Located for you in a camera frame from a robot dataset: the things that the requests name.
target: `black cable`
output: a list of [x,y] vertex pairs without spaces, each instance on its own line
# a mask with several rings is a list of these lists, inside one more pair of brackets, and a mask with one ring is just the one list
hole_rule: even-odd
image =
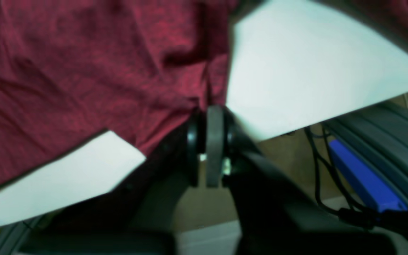
[[[330,161],[330,165],[331,165],[332,169],[336,169],[336,168],[335,168],[335,163],[333,162],[332,154],[330,153],[330,146],[329,146],[329,144],[328,144],[328,137],[330,136],[330,134],[326,134],[326,133],[325,133],[325,128],[324,128],[324,126],[322,126],[322,136],[323,136],[323,138],[324,138],[325,149],[327,150],[327,156],[328,156],[328,159],[329,159],[329,161]],[[341,182],[341,178],[340,178],[339,174],[338,174],[338,173],[335,173],[335,174],[338,176],[338,181]],[[353,204],[350,203],[350,201],[347,200],[347,199],[346,199],[346,201],[347,201],[347,204],[348,204],[349,208],[350,208],[351,210],[355,210],[355,209],[353,208]]]
[[[311,131],[305,128],[305,133],[306,133],[306,137],[308,138],[308,142],[312,137],[309,136],[309,133]],[[316,152],[315,150],[312,150],[313,153],[313,161],[314,161],[314,173],[315,173],[315,186],[314,186],[314,196],[316,198],[316,202],[317,204],[322,207],[322,209],[324,209],[325,211],[327,211],[328,213],[334,214],[334,215],[338,215],[338,211],[334,210],[330,207],[328,207],[327,205],[324,205],[324,203],[322,202],[321,199],[321,174],[320,174],[320,169],[319,169],[319,162],[317,161],[317,156],[316,156]]]
[[327,137],[330,137],[330,136],[331,136],[330,133],[325,133],[325,132],[322,132],[322,135],[314,134],[313,132],[311,132],[311,135],[312,135],[314,138],[317,138],[317,139],[327,138]]
[[21,221],[23,223],[23,225],[27,228],[29,228],[29,230],[33,230],[33,228],[31,226],[29,226],[25,221]]
[[311,129],[310,129],[309,126],[305,127],[305,134],[306,134],[306,137],[308,139],[308,142],[311,145],[311,150],[313,151],[313,156],[316,157],[318,160],[320,160],[324,164],[324,166],[327,168],[327,170],[329,171],[330,176],[333,179],[333,181],[335,182],[336,186],[338,187],[340,192],[343,194],[343,196],[346,198],[347,203],[352,204],[354,207],[358,208],[362,212],[369,213],[371,215],[377,215],[378,213],[375,210],[373,210],[371,208],[368,208],[368,207],[365,207],[364,205],[361,205],[355,199],[353,199],[353,197],[349,194],[347,189],[342,185],[341,179],[340,179],[338,173],[336,172],[336,169],[334,167],[332,167],[327,162],[327,160],[325,160],[322,157],[322,155],[319,154],[319,151],[317,150],[316,144],[314,144],[314,140],[313,140],[312,135],[311,135]]

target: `blue object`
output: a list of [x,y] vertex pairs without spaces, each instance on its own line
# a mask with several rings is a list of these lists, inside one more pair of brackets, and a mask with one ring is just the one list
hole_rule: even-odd
[[379,213],[384,210],[408,210],[396,194],[341,142],[334,140],[329,145],[335,167],[367,207]]

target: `beige floor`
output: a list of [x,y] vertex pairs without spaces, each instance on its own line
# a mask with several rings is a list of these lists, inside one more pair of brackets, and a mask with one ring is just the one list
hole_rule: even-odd
[[[402,96],[392,99],[405,106]],[[319,125],[312,130],[320,134]],[[316,139],[316,145],[325,157],[327,152],[322,139]],[[311,149],[303,129],[293,135],[274,137],[259,143],[259,148],[274,164],[292,179],[308,196],[314,197],[314,165]],[[204,179],[204,165],[201,164],[200,179]],[[327,171],[321,166],[322,199],[341,196]],[[188,231],[237,219],[233,200],[224,188],[207,189],[201,182],[198,188],[190,188],[178,203],[174,226],[176,231]]]

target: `white surface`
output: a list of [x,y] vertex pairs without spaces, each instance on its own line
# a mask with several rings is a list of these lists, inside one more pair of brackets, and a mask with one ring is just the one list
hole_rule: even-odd
[[[323,203],[334,209],[348,208],[344,197],[327,199]],[[388,235],[396,247],[397,254],[408,255],[408,242],[399,234],[377,227],[371,232]],[[178,253],[181,255],[233,255],[241,236],[238,221],[183,232],[177,235]]]
[[176,236],[180,255],[232,255],[242,235],[238,221],[230,221]]
[[408,92],[408,54],[319,3],[266,1],[234,32],[227,106],[255,140]]
[[145,160],[108,131],[0,190],[0,226],[107,193]]

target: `red fabric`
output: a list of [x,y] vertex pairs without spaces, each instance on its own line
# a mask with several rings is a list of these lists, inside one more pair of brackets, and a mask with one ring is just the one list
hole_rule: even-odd
[[408,38],[408,0],[352,0],[373,20]]
[[0,184],[110,129],[149,155],[223,104],[231,0],[0,0]]

